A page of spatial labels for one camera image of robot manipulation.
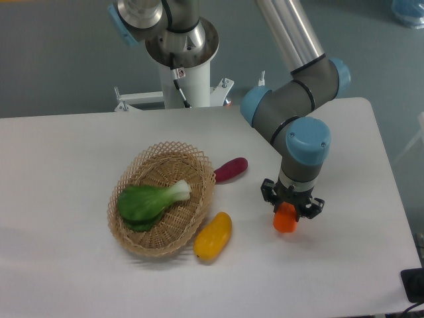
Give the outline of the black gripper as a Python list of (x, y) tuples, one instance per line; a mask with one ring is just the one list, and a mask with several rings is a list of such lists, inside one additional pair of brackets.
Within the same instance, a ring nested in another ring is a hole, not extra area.
[(301, 218), (313, 219), (324, 208), (325, 200), (312, 197), (313, 180), (308, 182), (295, 182), (291, 179), (278, 178), (274, 181), (266, 178), (260, 186), (260, 191), (265, 202), (273, 206), (273, 213), (283, 203), (295, 205), (296, 221)]

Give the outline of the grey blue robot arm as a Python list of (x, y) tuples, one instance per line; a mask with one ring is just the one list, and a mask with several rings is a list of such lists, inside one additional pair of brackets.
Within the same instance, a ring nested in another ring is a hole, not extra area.
[[(278, 180), (262, 183), (264, 200), (275, 208), (289, 203), (297, 218), (312, 219), (325, 204), (312, 192), (331, 134), (311, 113), (349, 86), (350, 73), (341, 60), (326, 56), (299, 1), (257, 6), (292, 79), (277, 90), (252, 88), (240, 111), (282, 157)], [(200, 15), (198, 1), (114, 1), (107, 11), (122, 39), (129, 46), (143, 42), (157, 63), (166, 108), (213, 105), (218, 91), (210, 86), (210, 63), (219, 37)]]

